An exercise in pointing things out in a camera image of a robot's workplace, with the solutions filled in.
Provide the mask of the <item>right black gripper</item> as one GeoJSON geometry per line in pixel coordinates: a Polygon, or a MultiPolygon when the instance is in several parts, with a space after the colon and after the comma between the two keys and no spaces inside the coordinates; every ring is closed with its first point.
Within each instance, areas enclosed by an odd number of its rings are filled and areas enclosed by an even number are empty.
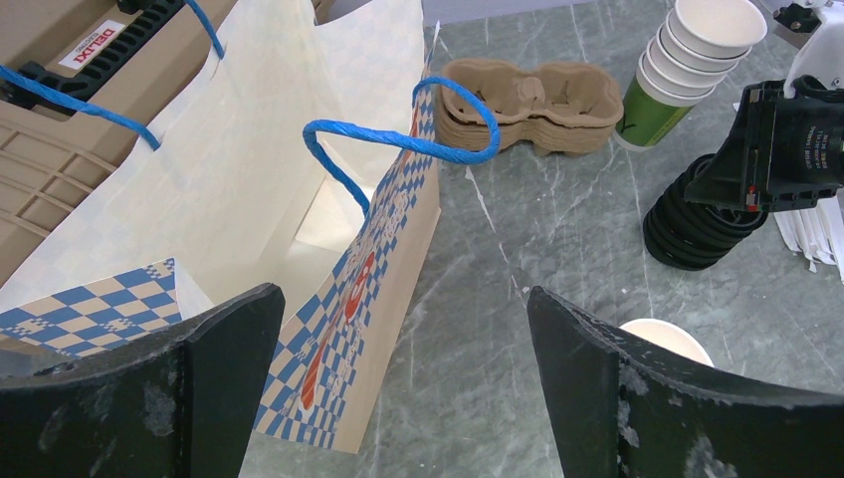
{"type": "Polygon", "coordinates": [[[813,76],[746,89],[746,137],[730,135],[691,169],[683,198],[735,211],[813,208],[843,187],[843,91],[813,76]]]}

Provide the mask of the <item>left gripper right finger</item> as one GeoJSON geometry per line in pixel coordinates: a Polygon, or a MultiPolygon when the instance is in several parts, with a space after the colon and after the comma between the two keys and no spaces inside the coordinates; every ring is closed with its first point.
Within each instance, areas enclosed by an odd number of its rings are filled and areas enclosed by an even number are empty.
{"type": "Polygon", "coordinates": [[[839,477],[843,399],[732,374],[535,287],[532,346],[567,477],[839,477]]]}

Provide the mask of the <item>white paper coffee cup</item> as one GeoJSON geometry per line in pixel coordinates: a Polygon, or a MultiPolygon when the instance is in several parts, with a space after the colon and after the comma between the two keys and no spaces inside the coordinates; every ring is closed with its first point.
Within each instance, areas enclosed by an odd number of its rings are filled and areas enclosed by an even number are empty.
{"type": "Polygon", "coordinates": [[[674,324],[653,318],[641,318],[621,325],[620,329],[677,355],[714,367],[703,346],[688,332],[674,324]]]}

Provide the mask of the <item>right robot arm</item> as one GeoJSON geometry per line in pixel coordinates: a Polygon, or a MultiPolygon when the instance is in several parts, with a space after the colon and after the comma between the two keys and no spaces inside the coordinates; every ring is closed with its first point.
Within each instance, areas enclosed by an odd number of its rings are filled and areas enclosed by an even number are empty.
{"type": "Polygon", "coordinates": [[[725,142],[684,189],[689,202],[780,212],[843,187],[843,4],[795,1],[774,19],[806,41],[785,79],[744,88],[725,142]]]}

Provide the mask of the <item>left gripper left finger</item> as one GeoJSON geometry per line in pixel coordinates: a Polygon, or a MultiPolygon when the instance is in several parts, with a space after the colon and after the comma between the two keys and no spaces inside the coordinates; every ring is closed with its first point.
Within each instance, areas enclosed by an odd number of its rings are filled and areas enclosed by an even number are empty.
{"type": "Polygon", "coordinates": [[[286,305],[266,283],[111,351],[1,381],[5,477],[235,477],[286,305]]]}

